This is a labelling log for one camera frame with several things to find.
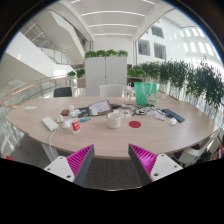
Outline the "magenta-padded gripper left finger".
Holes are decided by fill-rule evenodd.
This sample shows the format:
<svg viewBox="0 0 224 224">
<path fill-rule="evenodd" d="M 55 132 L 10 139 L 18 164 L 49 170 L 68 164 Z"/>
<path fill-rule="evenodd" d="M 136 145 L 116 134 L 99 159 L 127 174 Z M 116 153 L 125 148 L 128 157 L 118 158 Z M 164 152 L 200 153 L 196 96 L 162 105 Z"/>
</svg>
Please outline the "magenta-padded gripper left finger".
<svg viewBox="0 0 224 224">
<path fill-rule="evenodd" d="M 59 156 L 44 170 L 82 186 L 94 155 L 94 145 L 91 144 L 67 157 Z"/>
</svg>

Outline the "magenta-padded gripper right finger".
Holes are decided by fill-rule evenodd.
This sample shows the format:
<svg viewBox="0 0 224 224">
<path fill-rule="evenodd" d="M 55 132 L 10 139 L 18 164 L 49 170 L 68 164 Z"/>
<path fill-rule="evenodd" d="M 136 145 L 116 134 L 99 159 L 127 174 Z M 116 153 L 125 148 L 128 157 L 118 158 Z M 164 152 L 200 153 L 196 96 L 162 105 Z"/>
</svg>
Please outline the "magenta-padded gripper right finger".
<svg viewBox="0 0 224 224">
<path fill-rule="evenodd" d="M 154 154 L 139 146 L 130 144 L 128 154 L 134 163 L 143 185 L 159 180 L 182 167 L 165 154 Z"/>
</svg>

